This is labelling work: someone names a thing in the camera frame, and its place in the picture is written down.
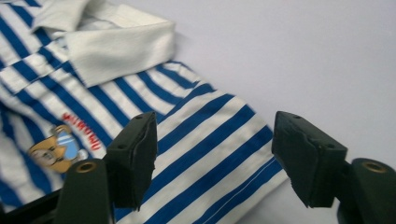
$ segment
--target clothing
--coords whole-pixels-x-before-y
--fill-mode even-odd
[[[45,139],[56,143],[55,126],[68,126],[89,158],[103,158],[128,121],[148,111],[157,113],[156,169],[140,212],[116,209],[120,223],[232,223],[286,178],[271,130],[246,103],[166,62],[172,22],[102,1],[43,4],[0,5],[7,210],[62,187],[62,175],[27,153]]]

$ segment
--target cartoon bear patch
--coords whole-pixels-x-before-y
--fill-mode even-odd
[[[64,173],[73,163],[87,159],[88,152],[78,147],[67,125],[54,128],[52,133],[53,136],[28,150],[30,157],[37,164]]]

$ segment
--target blue stripe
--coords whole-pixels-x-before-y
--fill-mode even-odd
[[[28,27],[32,27],[33,24],[33,17],[24,7],[16,7],[12,6],[12,9],[22,18],[25,24]],[[38,28],[35,31],[35,35],[37,36],[38,40],[43,44],[43,46],[48,45],[51,42],[50,37],[47,35],[44,29]]]
[[[12,46],[12,48],[15,49],[15,51],[21,58],[27,57],[29,55],[29,51],[27,50],[27,48],[23,45],[18,36],[14,33],[14,31],[12,31],[12,29],[7,25],[7,23],[3,20],[1,16],[0,31],[3,33],[9,44]]]
[[[94,133],[98,136],[98,138],[108,146],[112,138],[108,135],[105,129],[92,117],[90,112],[79,103],[67,90],[64,89],[62,85],[54,81],[49,76],[43,77],[40,79],[41,82],[54,94],[58,96],[80,119],[84,120]]]
[[[186,161],[196,160],[196,158],[203,157],[202,154],[206,154],[210,151],[210,149],[214,148],[218,145],[225,137],[229,136],[227,133],[220,133],[220,131],[224,132],[224,130],[237,130],[242,127],[245,122],[247,122],[251,117],[253,117],[254,112],[248,108],[248,106],[244,106],[238,113],[236,113],[231,119],[229,119],[223,127],[220,126],[216,133],[212,133],[210,135],[213,138],[213,142],[217,142],[213,147],[210,145],[204,145],[196,150],[195,152],[188,152],[186,155],[188,157],[183,158],[183,164],[175,166],[176,169],[169,170],[169,173],[179,173],[179,170],[184,171],[188,167],[184,166]],[[238,148],[233,154],[227,157],[225,160],[220,162],[215,168],[209,171],[206,175],[192,184],[189,188],[180,193],[176,198],[167,203],[163,208],[161,208],[156,214],[154,214],[147,223],[166,223],[171,220],[174,216],[180,213],[184,208],[186,208],[189,204],[194,202],[197,198],[199,198],[202,194],[204,194],[207,190],[211,189],[220,180],[232,172],[237,166],[239,166],[244,160],[246,160],[251,154],[259,150],[263,145],[268,143],[271,140],[272,133],[267,128],[264,127],[259,132],[257,132],[253,137],[251,137],[244,145]]]
[[[155,109],[151,108],[138,94],[137,92],[125,81],[123,77],[116,78],[114,82],[119,86],[122,92],[133,102],[143,113],[149,111],[155,111],[157,113],[157,119],[161,120],[163,114],[159,113]]]
[[[128,214],[132,213],[134,210],[132,208],[116,208],[114,211],[114,217],[116,221],[120,221],[123,217],[128,216]]]
[[[40,7],[40,5],[35,0],[25,0],[25,1],[30,7]]]
[[[235,130],[240,128],[246,123],[254,113],[251,110],[247,110],[245,106],[238,111],[232,118],[222,123],[213,133],[207,138],[187,151],[180,158],[166,167],[160,174],[158,174],[151,183],[148,192],[146,193],[145,200],[156,194],[161,188],[173,181],[178,175],[183,173],[186,169],[195,164],[204,155],[210,152],[213,148],[217,147],[224,139],[226,139]]]
[[[184,89],[189,89],[193,87],[193,82],[188,81],[186,78],[182,77],[175,71],[164,68],[163,64],[159,64],[155,68],[157,69],[157,71],[173,79],[178,85],[180,85]]]
[[[210,206],[194,223],[217,223],[238,204],[244,202],[253,195],[262,185],[267,183],[281,170],[282,167],[280,164],[272,158],[242,185]]]
[[[6,136],[13,140],[15,147],[18,149],[18,152],[22,156],[24,163],[27,166],[28,172],[30,174],[30,177],[32,178],[33,183],[41,189],[45,194],[51,193],[51,185],[50,185],[50,180],[47,178],[45,173],[41,170],[41,168],[36,165],[32,159],[21,149],[21,147],[18,145],[17,139],[15,137],[15,131],[14,128],[12,127],[11,123],[8,120],[8,117],[4,113],[0,115],[2,118],[3,122],[3,132],[6,134]]]
[[[213,88],[209,84],[204,84],[201,85],[195,89],[193,89],[189,95],[187,95],[181,102],[179,102],[177,105],[175,105],[164,117],[162,120],[159,121],[159,123],[163,120],[166,120],[173,114],[175,114],[181,107],[183,107],[186,103],[188,103],[191,99],[201,96],[204,94],[207,94],[209,92],[213,92]]]
[[[6,66],[4,65],[2,58],[0,58],[0,71],[3,70]]]
[[[0,198],[2,203],[21,207],[23,203],[17,193],[0,178]]]
[[[12,64],[12,66],[29,82],[33,82],[38,78],[38,75],[32,70],[24,60]]]
[[[37,126],[37,124],[35,124],[31,119],[27,118],[26,116],[21,116],[21,118],[35,143],[46,139],[46,136],[41,132],[41,129]]]
[[[107,109],[107,111],[117,120],[117,122],[124,127],[128,122],[129,118],[120,110],[119,106],[105,94],[104,91],[98,86],[90,87],[89,91],[91,94],[98,99],[100,103]]]
[[[138,77],[140,77],[140,79],[142,79],[142,81],[144,81],[146,83],[146,86],[154,93],[156,94],[158,97],[160,97],[162,100],[164,100],[165,102],[175,105],[177,104],[179,101],[182,100],[181,97],[177,97],[175,95],[173,95],[172,93],[165,91],[163,88],[161,88],[159,85],[157,85],[150,77],[149,74],[147,74],[146,72],[141,72],[139,74],[137,74]]]
[[[172,132],[167,134],[163,139],[158,142],[159,155],[163,154],[166,150],[168,150],[170,147],[172,147],[174,144],[184,138],[187,134],[189,134],[206,119],[209,119],[214,114],[216,114],[232,98],[233,97],[229,94],[222,95],[219,98],[207,103],[192,116],[185,119],[174,130],[172,130]]]
[[[59,68],[60,66],[64,66],[65,68],[68,68],[71,65],[69,64],[62,64],[61,61],[59,61],[49,50],[47,50],[46,48],[40,48],[38,50],[39,54],[41,54],[42,56],[44,56],[44,58],[46,58],[47,63],[49,63],[54,69]]]

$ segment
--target white collar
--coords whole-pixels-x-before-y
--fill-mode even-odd
[[[77,31],[83,14],[120,28]],[[46,1],[32,30],[39,27],[61,31],[68,59],[87,87],[147,70],[175,51],[172,22],[104,0]]]

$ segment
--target white table surface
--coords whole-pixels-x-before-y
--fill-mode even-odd
[[[298,114],[349,148],[396,168],[396,2],[114,0],[177,23],[176,60],[240,96],[274,127]],[[287,181],[238,223],[337,223]]]

